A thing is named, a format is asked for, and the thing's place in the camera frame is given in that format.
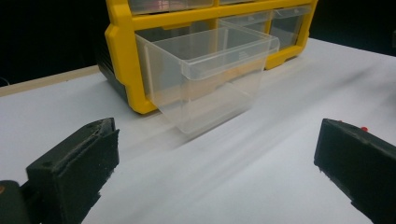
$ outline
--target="white tabletop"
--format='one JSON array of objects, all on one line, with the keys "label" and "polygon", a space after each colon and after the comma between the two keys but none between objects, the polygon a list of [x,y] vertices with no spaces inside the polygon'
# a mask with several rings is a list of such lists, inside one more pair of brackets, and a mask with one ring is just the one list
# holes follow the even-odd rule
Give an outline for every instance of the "white tabletop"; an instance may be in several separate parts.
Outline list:
[{"label": "white tabletop", "polygon": [[396,145],[396,58],[309,39],[265,71],[252,109],[188,140],[137,115],[102,74],[0,98],[0,179],[81,126],[115,118],[120,164],[84,223],[371,223],[314,165],[323,118]]}]

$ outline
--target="drawer organizer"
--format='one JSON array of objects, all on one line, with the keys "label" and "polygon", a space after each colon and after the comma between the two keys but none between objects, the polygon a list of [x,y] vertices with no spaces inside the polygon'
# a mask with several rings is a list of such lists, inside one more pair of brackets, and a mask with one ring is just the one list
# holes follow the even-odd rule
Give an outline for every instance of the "drawer organizer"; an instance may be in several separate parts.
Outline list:
[{"label": "drawer organizer", "polygon": [[113,79],[135,112],[202,133],[252,105],[264,68],[304,49],[316,3],[107,0]]}]

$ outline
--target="yellow plastic frame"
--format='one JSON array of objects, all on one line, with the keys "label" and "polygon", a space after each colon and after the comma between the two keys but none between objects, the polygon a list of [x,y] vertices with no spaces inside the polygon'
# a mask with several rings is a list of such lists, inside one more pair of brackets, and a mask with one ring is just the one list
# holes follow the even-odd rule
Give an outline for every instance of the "yellow plastic frame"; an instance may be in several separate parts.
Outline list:
[{"label": "yellow plastic frame", "polygon": [[214,6],[208,8],[155,15],[132,15],[128,0],[106,0],[110,18],[110,25],[105,33],[108,50],[116,79],[125,86],[128,104],[134,111],[147,114],[157,109],[145,94],[134,31],[155,27],[170,29],[193,21],[206,21],[274,8],[310,5],[312,10],[304,15],[296,45],[282,49],[267,58],[265,68],[271,69],[303,51],[318,0],[264,0],[224,6],[219,5],[219,0],[214,0],[214,2]]}]

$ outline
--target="black background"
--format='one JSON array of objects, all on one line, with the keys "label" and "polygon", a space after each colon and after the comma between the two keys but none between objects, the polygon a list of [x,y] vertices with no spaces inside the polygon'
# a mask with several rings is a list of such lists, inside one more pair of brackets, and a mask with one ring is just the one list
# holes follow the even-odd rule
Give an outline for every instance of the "black background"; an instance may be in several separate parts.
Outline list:
[{"label": "black background", "polygon": [[[78,4],[0,0],[0,77],[14,84],[96,64]],[[389,1],[319,0],[310,37],[396,56],[394,30]]]}]

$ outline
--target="transparent storage drawer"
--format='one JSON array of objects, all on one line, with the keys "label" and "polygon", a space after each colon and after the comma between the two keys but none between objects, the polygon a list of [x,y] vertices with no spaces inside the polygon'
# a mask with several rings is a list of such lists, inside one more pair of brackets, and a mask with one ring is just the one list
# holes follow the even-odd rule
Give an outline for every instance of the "transparent storage drawer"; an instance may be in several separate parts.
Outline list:
[{"label": "transparent storage drawer", "polygon": [[233,27],[186,35],[191,30],[156,29],[136,40],[148,98],[183,133],[196,135],[251,106],[278,42]]},{"label": "transparent storage drawer", "polygon": [[129,0],[129,7],[135,15],[211,6],[213,0]]},{"label": "transparent storage drawer", "polygon": [[243,16],[221,18],[220,23],[228,22],[257,32],[269,33],[279,38],[280,49],[284,49],[295,45],[303,16],[310,11],[310,6],[281,8]]},{"label": "transparent storage drawer", "polygon": [[241,2],[253,2],[254,0],[220,0],[221,5],[241,3]]}]

